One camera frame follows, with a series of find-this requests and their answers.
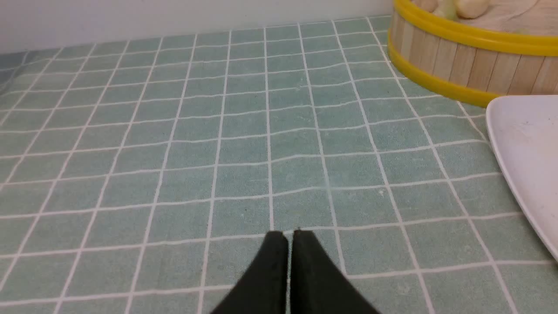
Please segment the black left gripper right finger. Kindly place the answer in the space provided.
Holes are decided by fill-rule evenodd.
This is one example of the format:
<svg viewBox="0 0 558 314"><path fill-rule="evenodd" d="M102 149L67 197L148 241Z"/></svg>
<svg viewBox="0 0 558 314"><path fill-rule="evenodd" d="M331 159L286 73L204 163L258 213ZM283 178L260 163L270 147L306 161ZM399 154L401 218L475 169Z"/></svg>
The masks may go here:
<svg viewBox="0 0 558 314"><path fill-rule="evenodd" d="M292 314L378 314L329 258L312 231L293 234Z"/></svg>

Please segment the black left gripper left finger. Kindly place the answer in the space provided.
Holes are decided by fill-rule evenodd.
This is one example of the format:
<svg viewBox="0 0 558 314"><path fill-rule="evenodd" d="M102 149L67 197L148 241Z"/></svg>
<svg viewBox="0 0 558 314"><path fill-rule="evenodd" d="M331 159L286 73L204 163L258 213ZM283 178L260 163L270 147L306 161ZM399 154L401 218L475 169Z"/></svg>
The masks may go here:
<svg viewBox="0 0 558 314"><path fill-rule="evenodd" d="M281 231L269 231L241 278L213 314L284 314L289 243Z"/></svg>

